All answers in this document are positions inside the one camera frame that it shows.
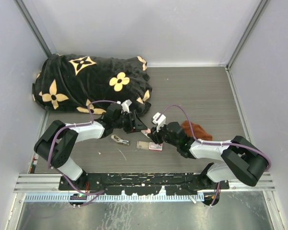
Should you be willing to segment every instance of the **black mounting plate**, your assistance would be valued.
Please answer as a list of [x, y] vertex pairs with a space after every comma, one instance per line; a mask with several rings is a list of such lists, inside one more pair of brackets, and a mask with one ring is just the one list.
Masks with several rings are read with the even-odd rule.
[[[182, 173], [88, 173], [88, 191], [104, 190], [107, 195], [126, 195], [133, 193], [142, 195], [158, 194], [164, 186], [166, 194], [195, 195], [198, 190], [215, 189], [216, 183], [205, 186], [200, 181], [200, 175], [192, 172]], [[222, 181], [222, 189], [229, 189], [228, 182]], [[59, 190], [73, 190], [64, 177], [61, 177]]]

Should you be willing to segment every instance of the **gray floor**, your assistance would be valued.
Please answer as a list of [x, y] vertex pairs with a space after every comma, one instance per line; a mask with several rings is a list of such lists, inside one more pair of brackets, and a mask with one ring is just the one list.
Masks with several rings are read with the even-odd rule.
[[202, 202], [25, 203], [17, 230], [273, 230], [262, 192], [223, 192]]
[[[191, 120], [200, 124], [214, 140], [244, 136], [224, 68], [150, 68], [147, 71], [153, 87], [149, 99], [152, 107], [141, 119], [148, 127], [152, 126], [151, 117], [156, 112], [161, 112], [170, 104], [181, 104]], [[178, 108], [171, 108], [165, 115], [167, 122], [185, 120]], [[47, 125], [56, 119], [66, 123], [90, 120], [87, 114], [52, 113]], [[163, 146], [162, 152], [139, 150], [136, 149], [138, 140], [149, 141], [143, 134], [125, 134], [123, 130], [116, 130], [114, 133], [131, 141], [131, 145], [118, 145], [110, 137], [87, 140], [75, 145], [72, 158], [90, 173], [200, 172], [211, 162], [207, 159], [185, 159], [173, 146], [167, 144]], [[36, 172], [48, 172], [45, 160], [38, 160]]]

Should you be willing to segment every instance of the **brown cloth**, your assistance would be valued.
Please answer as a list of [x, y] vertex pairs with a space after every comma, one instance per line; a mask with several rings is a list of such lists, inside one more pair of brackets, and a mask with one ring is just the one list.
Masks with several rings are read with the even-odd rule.
[[[206, 133], [206, 131], [199, 124], [194, 124], [193, 122], [191, 122], [191, 124], [196, 138], [202, 140], [212, 140], [212, 136]], [[188, 121], [184, 121], [180, 126], [186, 132], [188, 137], [192, 137], [192, 132]]]

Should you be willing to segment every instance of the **floral blanket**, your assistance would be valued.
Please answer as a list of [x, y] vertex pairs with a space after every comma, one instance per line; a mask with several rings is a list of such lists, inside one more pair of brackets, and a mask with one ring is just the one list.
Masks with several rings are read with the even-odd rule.
[[[147, 62], [130, 59], [54, 54], [49, 57], [32, 85], [33, 99], [47, 111], [88, 113], [87, 105], [97, 100], [132, 101], [131, 109], [145, 114], [151, 104]], [[90, 105], [102, 114], [109, 103]]]

